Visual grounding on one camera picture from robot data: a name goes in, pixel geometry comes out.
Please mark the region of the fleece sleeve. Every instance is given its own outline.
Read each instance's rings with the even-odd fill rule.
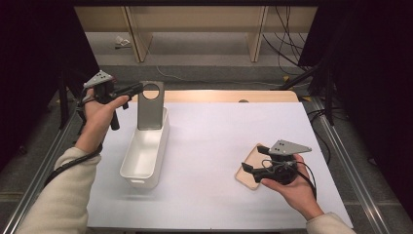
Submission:
[[[335,213],[327,213],[310,219],[307,222],[309,234],[355,234],[343,220]]]
[[[72,147],[60,156],[55,169],[85,156]],[[19,226],[18,233],[84,233],[88,223],[87,205],[100,156],[76,165],[55,177],[40,193]]]

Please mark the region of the hand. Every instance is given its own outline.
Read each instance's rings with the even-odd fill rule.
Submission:
[[[94,96],[94,90],[88,90],[88,95]],[[113,112],[129,100],[128,96],[118,97],[107,104],[89,101],[85,104],[86,125],[76,142],[75,147],[92,153],[103,142],[112,121]]]
[[[294,157],[297,162],[304,163],[303,157],[300,155],[294,154]],[[297,169],[304,176],[309,177],[306,167],[303,164],[297,163]],[[261,183],[281,193],[288,205],[297,210],[307,220],[324,214],[313,195],[310,184],[300,175],[288,185],[282,185],[268,178],[261,179]]]

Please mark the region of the white tabletop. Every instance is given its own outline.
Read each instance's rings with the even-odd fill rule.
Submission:
[[[301,154],[312,169],[318,201],[352,226],[304,107],[291,103],[166,103],[169,140],[159,184],[131,187],[120,169],[136,127],[136,103],[118,110],[88,205],[89,227],[140,230],[266,231],[305,228],[283,197],[260,185],[250,190],[235,173],[256,143],[278,139],[313,149]]]

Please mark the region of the white plastic container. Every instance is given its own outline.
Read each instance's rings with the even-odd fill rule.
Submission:
[[[153,188],[158,184],[169,136],[168,110],[164,108],[160,130],[136,128],[121,167],[121,176],[133,187]]]

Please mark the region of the round hole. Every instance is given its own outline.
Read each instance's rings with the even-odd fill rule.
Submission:
[[[143,96],[147,99],[155,99],[159,95],[159,87],[154,84],[147,84],[143,87]]]

